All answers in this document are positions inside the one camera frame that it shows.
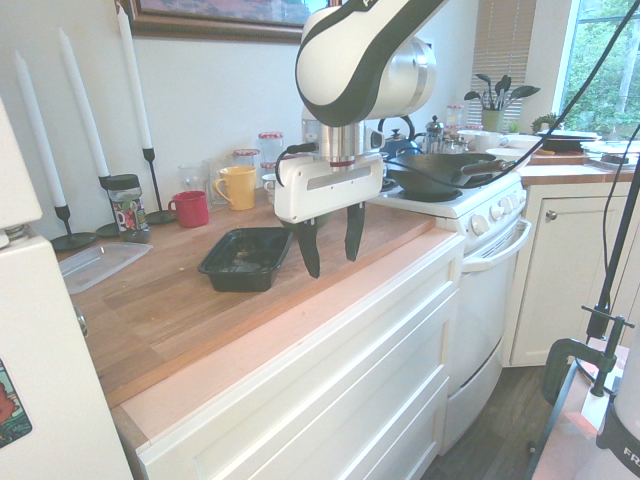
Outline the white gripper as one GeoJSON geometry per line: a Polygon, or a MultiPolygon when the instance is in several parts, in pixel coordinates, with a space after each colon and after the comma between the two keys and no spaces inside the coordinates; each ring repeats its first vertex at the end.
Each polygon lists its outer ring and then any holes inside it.
{"type": "Polygon", "coordinates": [[[310,155],[296,156],[280,163],[279,175],[282,185],[275,186],[275,215],[286,222],[299,223],[298,243],[309,275],[320,276],[315,217],[348,206],[345,253],[354,262],[364,228],[363,201],[376,197],[382,187],[381,155],[357,156],[354,167],[345,171],[335,171],[327,161],[314,160],[310,155]]]}

